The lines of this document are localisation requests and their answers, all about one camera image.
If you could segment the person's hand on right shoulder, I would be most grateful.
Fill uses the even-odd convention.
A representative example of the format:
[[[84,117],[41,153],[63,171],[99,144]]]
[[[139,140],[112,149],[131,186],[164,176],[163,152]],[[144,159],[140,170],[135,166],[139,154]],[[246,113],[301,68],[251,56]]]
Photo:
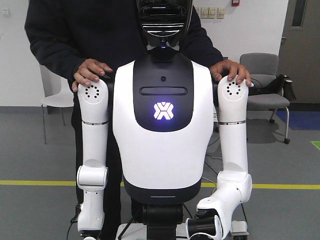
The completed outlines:
[[[98,82],[100,76],[112,73],[113,69],[104,62],[89,58],[81,63],[73,74],[74,81],[71,89],[74,93],[78,91],[78,86],[89,87],[91,82]]]

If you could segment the person's hand on left shoulder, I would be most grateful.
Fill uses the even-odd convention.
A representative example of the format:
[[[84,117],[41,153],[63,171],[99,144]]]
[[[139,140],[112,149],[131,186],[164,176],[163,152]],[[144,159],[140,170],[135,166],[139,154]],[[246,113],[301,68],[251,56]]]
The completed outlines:
[[[223,77],[227,76],[229,82],[235,80],[237,84],[241,84],[245,81],[248,87],[252,85],[252,79],[247,68],[232,60],[220,61],[210,66],[209,70],[213,80],[216,82],[219,82]]]

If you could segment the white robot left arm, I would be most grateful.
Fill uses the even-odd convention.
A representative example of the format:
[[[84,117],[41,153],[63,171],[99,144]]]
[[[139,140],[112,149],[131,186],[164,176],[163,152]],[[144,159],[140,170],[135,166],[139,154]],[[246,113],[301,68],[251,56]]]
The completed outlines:
[[[83,163],[77,170],[77,186],[83,190],[77,229],[85,240],[96,240],[104,223],[104,189],[108,181],[108,86],[103,80],[92,81],[89,86],[79,85],[77,95],[83,150]]]

